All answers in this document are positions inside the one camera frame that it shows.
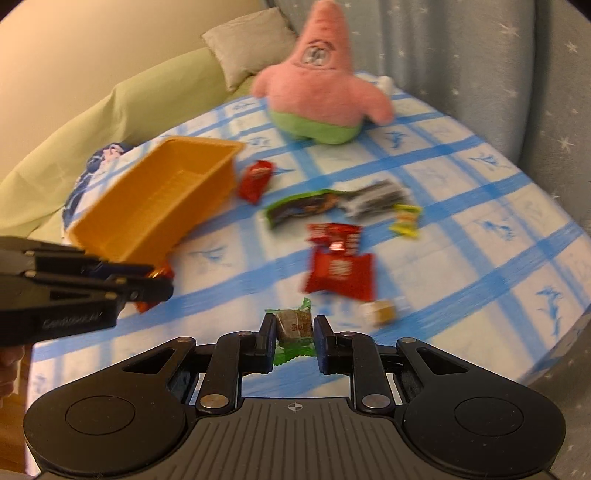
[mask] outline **patrick star plush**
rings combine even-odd
[[[266,97],[273,123],[296,138],[337,145],[356,137],[364,117],[394,119],[390,98],[353,74],[348,26],[333,0],[317,0],[291,56],[264,69],[252,94]]]

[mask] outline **blue fabric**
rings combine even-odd
[[[70,226],[76,208],[86,193],[90,179],[92,179],[93,175],[99,171],[103,162],[119,158],[121,155],[127,153],[132,148],[133,147],[131,145],[124,143],[111,143],[92,154],[86,163],[84,172],[80,175],[80,177],[78,177],[78,180],[76,180],[74,189],[72,190],[72,193],[70,193],[70,196],[64,205],[64,209],[61,214],[64,229],[67,229]]]

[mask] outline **hand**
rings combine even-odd
[[[0,348],[0,408],[2,399],[9,396],[17,379],[18,361],[25,356],[23,346]]]

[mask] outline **bed sheet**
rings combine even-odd
[[[361,187],[385,177],[411,188],[424,209],[417,241],[394,237],[390,214],[362,222],[362,251],[375,254],[377,296],[396,299],[400,318],[372,327],[359,315],[357,301],[330,293],[309,295],[313,314],[325,314],[335,331],[365,332],[379,343],[394,344],[402,336],[426,340],[514,380],[527,382],[548,370],[589,321],[590,239],[552,198],[463,125],[399,89],[392,101],[393,124],[367,124],[356,140],[329,146],[290,139],[272,126],[264,101],[246,97],[171,129],[97,172],[76,216],[168,135],[246,143],[235,161],[237,172],[261,158],[277,166],[261,205],[229,199],[178,246],[171,258],[171,300],[141,316],[126,307],[112,330],[37,344],[28,402],[170,338],[211,343],[230,331],[257,330],[265,309],[300,305],[310,219],[270,231],[264,207],[291,194]],[[340,211],[313,218],[344,220]],[[348,388],[347,378],[320,375],[314,358],[295,359],[243,382],[243,394],[258,396],[339,395]]]

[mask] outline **green shorts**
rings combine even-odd
[[[324,124],[292,113],[269,111],[273,123],[281,130],[288,132],[297,139],[311,138],[318,143],[339,145],[353,140],[361,131],[358,127],[340,127],[338,125]]]

